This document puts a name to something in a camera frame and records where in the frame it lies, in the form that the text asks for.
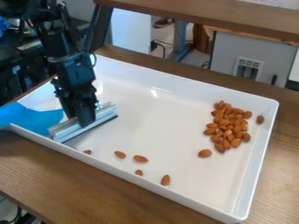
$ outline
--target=pile of almonds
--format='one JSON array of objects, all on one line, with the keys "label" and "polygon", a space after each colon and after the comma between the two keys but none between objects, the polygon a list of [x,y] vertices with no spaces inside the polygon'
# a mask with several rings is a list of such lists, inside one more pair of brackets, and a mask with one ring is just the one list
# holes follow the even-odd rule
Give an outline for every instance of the pile of almonds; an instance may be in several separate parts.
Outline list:
[{"label": "pile of almonds", "polygon": [[[225,153],[231,147],[237,148],[242,142],[250,141],[250,134],[247,133],[248,122],[246,119],[253,114],[250,111],[243,111],[240,108],[233,108],[229,103],[220,101],[214,104],[215,110],[213,122],[206,125],[204,134],[211,136],[215,149],[220,153]],[[263,123],[264,118],[260,115],[257,117],[257,123]],[[202,158],[210,157],[210,150],[202,150],[198,156]]]}]

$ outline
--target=floor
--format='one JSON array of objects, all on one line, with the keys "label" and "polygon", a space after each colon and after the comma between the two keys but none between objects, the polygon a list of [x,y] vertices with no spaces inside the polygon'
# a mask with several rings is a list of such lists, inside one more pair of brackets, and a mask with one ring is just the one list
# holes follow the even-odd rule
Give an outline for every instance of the floor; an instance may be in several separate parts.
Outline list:
[{"label": "floor", "polygon": [[[154,24],[158,19],[159,17],[152,17],[152,24]],[[174,24],[171,24],[169,26],[160,29],[152,28],[151,30],[151,39],[155,40],[155,42],[165,47],[166,49],[165,58],[167,58],[173,50],[173,37],[174,37]],[[192,42],[192,41],[193,41],[193,24],[189,23],[186,32],[186,42]],[[161,46],[158,46],[157,49],[151,53],[151,55],[162,58],[163,48]],[[193,49],[180,62],[195,67],[201,67],[203,63],[205,63],[208,60],[209,60],[208,54],[204,54],[199,52],[198,50]]]}]

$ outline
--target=white wall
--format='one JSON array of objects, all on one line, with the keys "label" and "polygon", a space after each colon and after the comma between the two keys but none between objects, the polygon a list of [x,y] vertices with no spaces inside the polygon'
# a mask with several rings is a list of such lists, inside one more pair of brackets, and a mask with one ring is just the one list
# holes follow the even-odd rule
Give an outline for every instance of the white wall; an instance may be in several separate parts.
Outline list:
[{"label": "white wall", "polygon": [[[70,15],[90,21],[94,12],[93,0],[65,0]],[[150,15],[114,9],[111,18],[113,45],[140,53],[150,53]]]}]

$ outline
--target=wooden table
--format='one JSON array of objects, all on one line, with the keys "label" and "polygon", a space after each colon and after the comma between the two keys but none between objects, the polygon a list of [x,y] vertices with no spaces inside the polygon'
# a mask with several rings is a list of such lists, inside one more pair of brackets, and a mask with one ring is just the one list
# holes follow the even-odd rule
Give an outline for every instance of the wooden table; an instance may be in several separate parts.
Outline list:
[{"label": "wooden table", "polygon": [[240,0],[94,0],[129,11],[299,42],[299,11]]},{"label": "wooden table", "polygon": [[[281,106],[244,223],[299,223],[299,93],[104,46],[98,54],[276,99]],[[46,223],[219,223],[139,186],[0,131],[0,194]]]}]

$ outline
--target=metal table leg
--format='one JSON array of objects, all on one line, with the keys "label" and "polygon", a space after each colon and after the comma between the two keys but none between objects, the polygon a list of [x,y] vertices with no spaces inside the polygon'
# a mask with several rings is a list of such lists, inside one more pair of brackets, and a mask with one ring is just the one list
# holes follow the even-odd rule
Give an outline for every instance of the metal table leg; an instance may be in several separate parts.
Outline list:
[{"label": "metal table leg", "polygon": [[174,27],[173,52],[168,56],[169,60],[180,61],[192,49],[191,43],[185,43],[187,25],[188,23],[185,21],[176,20]]}]

